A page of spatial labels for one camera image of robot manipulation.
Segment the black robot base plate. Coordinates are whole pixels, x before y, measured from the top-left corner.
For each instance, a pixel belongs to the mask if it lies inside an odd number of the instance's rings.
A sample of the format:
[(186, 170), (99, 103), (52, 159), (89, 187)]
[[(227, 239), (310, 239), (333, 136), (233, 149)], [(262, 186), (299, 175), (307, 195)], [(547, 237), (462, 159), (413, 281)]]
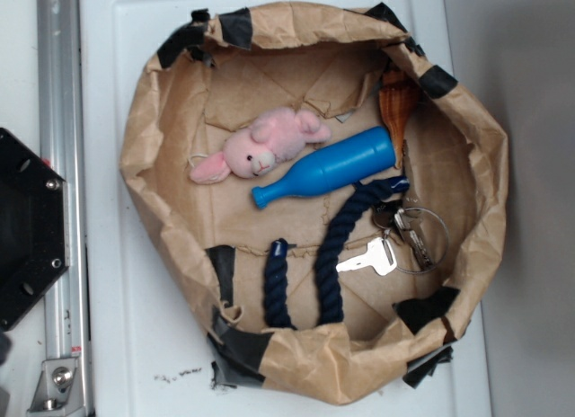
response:
[(13, 329), (67, 269), (66, 181), (1, 129), (1, 329)]

